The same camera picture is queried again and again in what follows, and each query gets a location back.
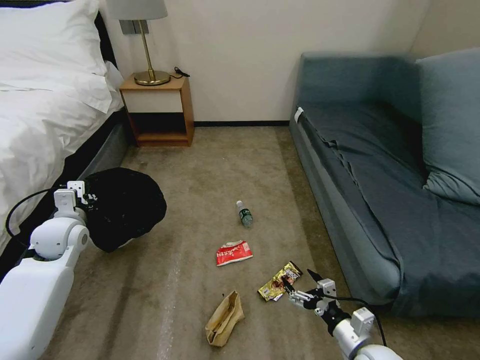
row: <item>green bottle label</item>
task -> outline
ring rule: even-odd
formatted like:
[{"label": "green bottle label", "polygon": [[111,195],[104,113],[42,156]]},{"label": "green bottle label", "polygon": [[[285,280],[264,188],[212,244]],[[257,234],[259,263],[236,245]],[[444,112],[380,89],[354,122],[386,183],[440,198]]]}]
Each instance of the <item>green bottle label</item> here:
[{"label": "green bottle label", "polygon": [[240,219],[243,219],[247,215],[252,216],[252,213],[250,212],[250,210],[248,210],[248,209],[240,210]]}]

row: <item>sofa backrest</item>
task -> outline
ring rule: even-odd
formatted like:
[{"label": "sofa backrest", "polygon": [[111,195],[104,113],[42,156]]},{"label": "sofa backrest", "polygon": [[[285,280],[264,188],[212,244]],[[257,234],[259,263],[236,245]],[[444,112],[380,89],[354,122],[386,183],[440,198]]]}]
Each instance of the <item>sofa backrest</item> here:
[{"label": "sofa backrest", "polygon": [[401,113],[422,122],[420,72],[414,61],[392,56],[385,59],[378,97]]},{"label": "sofa backrest", "polygon": [[384,101],[421,122],[419,79],[417,65],[399,55],[305,52],[292,116],[304,103]]}]

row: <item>red snack wrapper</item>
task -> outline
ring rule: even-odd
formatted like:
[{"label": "red snack wrapper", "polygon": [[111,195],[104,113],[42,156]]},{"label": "red snack wrapper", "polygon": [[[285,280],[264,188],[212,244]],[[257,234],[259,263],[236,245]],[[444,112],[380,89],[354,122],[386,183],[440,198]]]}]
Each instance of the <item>red snack wrapper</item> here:
[{"label": "red snack wrapper", "polygon": [[227,265],[250,259],[252,256],[252,251],[246,241],[227,242],[216,251],[216,265]]}]

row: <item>white duvet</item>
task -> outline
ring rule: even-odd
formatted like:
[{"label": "white duvet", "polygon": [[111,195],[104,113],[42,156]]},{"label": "white duvet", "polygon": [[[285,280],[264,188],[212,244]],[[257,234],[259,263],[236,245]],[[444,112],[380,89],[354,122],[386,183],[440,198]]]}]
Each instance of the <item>white duvet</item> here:
[{"label": "white duvet", "polygon": [[[122,107],[116,90],[122,77],[111,63],[107,68],[106,76],[24,68],[13,75],[0,68],[0,254],[10,239],[4,227],[10,209],[51,187],[65,158]],[[15,211],[14,234],[41,198]]]}]

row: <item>wooden nightstand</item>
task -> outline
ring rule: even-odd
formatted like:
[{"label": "wooden nightstand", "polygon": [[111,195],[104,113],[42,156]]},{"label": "wooden nightstand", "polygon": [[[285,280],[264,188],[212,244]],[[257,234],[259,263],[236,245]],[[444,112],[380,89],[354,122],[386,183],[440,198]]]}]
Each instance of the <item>wooden nightstand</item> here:
[{"label": "wooden nightstand", "polygon": [[131,75],[120,86],[137,146],[190,146],[194,112],[187,77],[158,86],[137,85]]}]

